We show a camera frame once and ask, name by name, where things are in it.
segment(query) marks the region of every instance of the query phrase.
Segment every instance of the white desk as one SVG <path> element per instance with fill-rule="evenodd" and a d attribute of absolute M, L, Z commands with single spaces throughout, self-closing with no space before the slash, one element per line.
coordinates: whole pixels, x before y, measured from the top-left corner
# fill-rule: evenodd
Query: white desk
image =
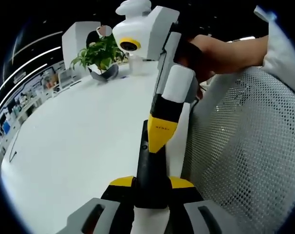
<path fill-rule="evenodd" d="M 127 74 L 121 66 L 121 75 Z M 141 130 L 157 77 L 149 75 L 99 84 L 91 76 L 47 100 L 23 124 L 17 155 L 2 163 L 1 177 L 14 207 L 32 233 L 54 234 L 68 215 L 101 197 L 119 177 L 135 176 Z M 189 105 L 167 145 L 169 173 L 180 176 L 186 145 Z M 132 233 L 163 233 L 169 213 L 135 210 Z"/>

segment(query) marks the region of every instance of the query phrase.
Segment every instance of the camera lens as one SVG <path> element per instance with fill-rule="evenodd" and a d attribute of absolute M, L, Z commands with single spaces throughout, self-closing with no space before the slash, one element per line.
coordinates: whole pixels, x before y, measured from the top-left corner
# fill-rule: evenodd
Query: camera lens
<path fill-rule="evenodd" d="M 124 42 L 120 43 L 120 46 L 124 50 L 127 50 L 127 51 L 135 51 L 135 50 L 138 49 L 138 46 L 137 45 L 135 45 L 134 43 L 129 42 L 129 41 L 124 41 Z"/>

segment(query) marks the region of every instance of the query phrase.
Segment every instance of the white table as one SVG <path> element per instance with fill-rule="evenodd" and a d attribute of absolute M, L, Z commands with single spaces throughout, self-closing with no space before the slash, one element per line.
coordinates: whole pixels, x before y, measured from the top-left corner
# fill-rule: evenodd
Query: white table
<path fill-rule="evenodd" d="M 127 66 L 120 74 L 127 74 Z M 99 84 L 91 76 L 50 98 L 23 124 L 11 163 L 5 155 L 1 177 L 18 214 L 32 233 L 54 234 L 68 215 L 101 197 L 116 178 L 135 176 L 141 130 L 152 101 L 157 64 L 145 76 Z M 167 144 L 169 174 L 180 176 L 189 104 Z M 168 210 L 135 209 L 132 233 L 163 233 Z"/>

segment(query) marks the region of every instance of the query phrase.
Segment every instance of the green leaves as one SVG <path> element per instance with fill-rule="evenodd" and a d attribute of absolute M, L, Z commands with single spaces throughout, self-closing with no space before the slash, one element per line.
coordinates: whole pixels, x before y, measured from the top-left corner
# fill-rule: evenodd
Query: green leaves
<path fill-rule="evenodd" d="M 79 62 L 84 68 L 95 64 L 100 70 L 107 70 L 111 63 L 117 59 L 121 61 L 125 54 L 118 48 L 113 34 L 108 37 L 102 37 L 96 43 L 90 43 L 87 48 L 82 49 L 77 57 L 71 62 L 74 66 Z"/>

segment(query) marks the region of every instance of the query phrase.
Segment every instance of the yellow part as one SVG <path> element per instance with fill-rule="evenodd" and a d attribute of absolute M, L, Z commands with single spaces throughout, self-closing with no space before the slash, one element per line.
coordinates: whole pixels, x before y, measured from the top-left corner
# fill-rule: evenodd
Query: yellow part
<path fill-rule="evenodd" d="M 118 178 L 116 180 L 113 180 L 110 183 L 110 185 L 131 187 L 132 179 L 133 179 L 133 176 Z"/>
<path fill-rule="evenodd" d="M 151 114 L 147 121 L 148 150 L 157 153 L 173 136 L 178 123 L 155 118 Z"/>
<path fill-rule="evenodd" d="M 121 44 L 122 42 L 130 42 L 130 43 L 135 44 L 138 47 L 138 49 L 141 48 L 140 42 L 138 42 L 138 41 L 136 41 L 136 40 L 134 40 L 132 38 L 121 38 L 120 41 L 119 41 L 119 44 Z"/>
<path fill-rule="evenodd" d="M 194 187 L 194 184 L 192 184 L 190 181 L 187 181 L 186 179 L 181 179 L 174 176 L 170 176 L 169 178 L 173 189 Z"/>

